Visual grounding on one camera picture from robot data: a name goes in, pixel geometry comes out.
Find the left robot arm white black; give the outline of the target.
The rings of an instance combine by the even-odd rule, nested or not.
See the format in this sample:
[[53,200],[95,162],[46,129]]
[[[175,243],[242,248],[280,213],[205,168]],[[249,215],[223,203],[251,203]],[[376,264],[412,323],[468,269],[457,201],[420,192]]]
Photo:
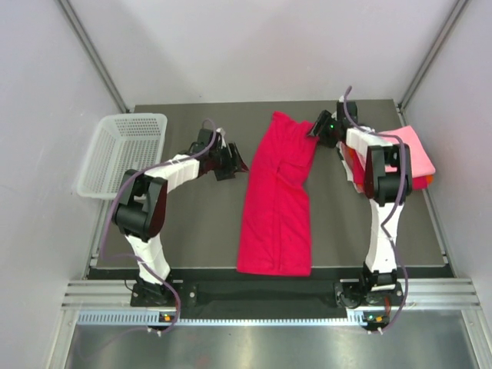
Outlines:
[[220,128],[201,128],[188,149],[166,162],[145,171],[125,172],[111,221],[131,245],[138,262],[131,306],[169,306],[176,300],[160,235],[167,197],[177,187],[211,171],[218,181],[249,171],[237,145],[226,142]]

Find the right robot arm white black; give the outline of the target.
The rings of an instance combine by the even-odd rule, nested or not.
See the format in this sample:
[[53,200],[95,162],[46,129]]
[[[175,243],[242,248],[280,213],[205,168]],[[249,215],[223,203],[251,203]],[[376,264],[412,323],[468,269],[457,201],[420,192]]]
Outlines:
[[340,98],[337,110],[323,110],[308,137],[335,148],[351,180],[350,158],[364,162],[361,193],[371,206],[371,236],[367,256],[356,284],[336,284],[337,302],[350,309],[363,304],[387,303],[404,296],[407,285],[397,280],[406,268],[397,251],[397,229],[406,198],[412,192],[411,150],[401,138],[359,125],[357,105]]

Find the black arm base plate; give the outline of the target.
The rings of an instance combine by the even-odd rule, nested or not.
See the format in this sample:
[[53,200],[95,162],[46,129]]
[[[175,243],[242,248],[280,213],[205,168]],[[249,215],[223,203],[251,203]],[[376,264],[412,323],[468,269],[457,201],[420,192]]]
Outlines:
[[167,279],[181,299],[184,314],[209,309],[217,314],[290,311],[299,303],[306,311],[360,306],[396,306],[404,289],[371,291],[356,268],[315,268],[308,277],[242,274],[232,269],[174,269]]

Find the crimson red t shirt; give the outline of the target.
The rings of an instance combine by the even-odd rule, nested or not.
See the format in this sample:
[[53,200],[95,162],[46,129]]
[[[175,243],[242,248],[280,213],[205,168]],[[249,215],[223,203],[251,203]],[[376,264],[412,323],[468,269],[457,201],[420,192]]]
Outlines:
[[309,121],[276,111],[254,154],[241,220],[237,270],[307,277],[311,273],[310,198],[304,190],[317,139]]

